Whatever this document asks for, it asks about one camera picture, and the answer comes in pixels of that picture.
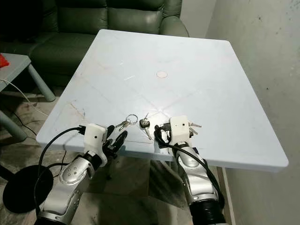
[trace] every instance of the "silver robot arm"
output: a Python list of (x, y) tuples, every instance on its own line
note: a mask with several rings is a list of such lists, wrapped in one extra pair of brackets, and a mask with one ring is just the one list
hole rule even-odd
[(107, 163), (107, 157), (116, 157), (123, 145), (127, 131), (122, 132), (112, 144), (106, 140), (114, 126), (108, 129), (97, 124), (88, 124), (84, 134), (84, 155), (77, 156), (59, 174), (59, 181), (49, 193), (35, 225), (68, 225), (79, 205), (82, 193), (99, 167)]
[[(222, 214), (223, 196), (216, 190), (209, 179), (208, 171), (204, 166), (206, 162), (199, 156), (196, 148), (192, 148), (189, 127), (190, 122), (186, 116), (170, 118), (170, 123), (155, 126), (155, 138), (159, 144), (161, 141), (161, 131), (167, 133), (169, 143), (163, 144), (173, 151), (178, 164), (178, 173), (182, 179), (187, 202), (193, 217), (194, 225), (226, 225)], [(179, 150), (188, 152), (202, 162)]]

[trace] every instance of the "white wall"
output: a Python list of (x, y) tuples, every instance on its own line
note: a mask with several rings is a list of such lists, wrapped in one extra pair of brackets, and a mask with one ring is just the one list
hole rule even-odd
[(300, 224), (300, 0), (217, 0), (206, 37), (231, 42), (290, 162), (226, 170), (237, 224)]
[(205, 38), (216, 0), (183, 0), (181, 20), (192, 38)]

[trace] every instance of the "sofa armrest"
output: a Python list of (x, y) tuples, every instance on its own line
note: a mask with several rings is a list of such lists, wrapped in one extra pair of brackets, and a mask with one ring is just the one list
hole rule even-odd
[(176, 16), (169, 16), (162, 20), (159, 34), (189, 37), (188, 31), (183, 22)]

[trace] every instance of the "key ring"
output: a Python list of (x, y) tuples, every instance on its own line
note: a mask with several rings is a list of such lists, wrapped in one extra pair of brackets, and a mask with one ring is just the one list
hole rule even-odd
[[(131, 119), (130, 119), (130, 117), (135, 117), (135, 120), (132, 122)], [(138, 117), (137, 117), (137, 115), (135, 115), (135, 114), (129, 114), (129, 115), (126, 117), (126, 122), (127, 122), (129, 125), (134, 125), (134, 124), (137, 123), (137, 121), (138, 121)]]

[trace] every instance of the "gray side table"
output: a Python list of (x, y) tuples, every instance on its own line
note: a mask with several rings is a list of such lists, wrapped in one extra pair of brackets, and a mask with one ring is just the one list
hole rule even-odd
[[(48, 102), (52, 102), (55, 99), (55, 95), (37, 73), (35, 68), (31, 65), (31, 61), (27, 55), (17, 55), (9, 53), (1, 54), (9, 62), (9, 65), (0, 68), (0, 79), (12, 82), (24, 69), (28, 69), (31, 77), (37, 84), (45, 99)], [(9, 83), (0, 80), (0, 92), (8, 85)], [(0, 125), (2, 125), (18, 141), (23, 141), (27, 137), (26, 133), (2, 111), (0, 111)]]

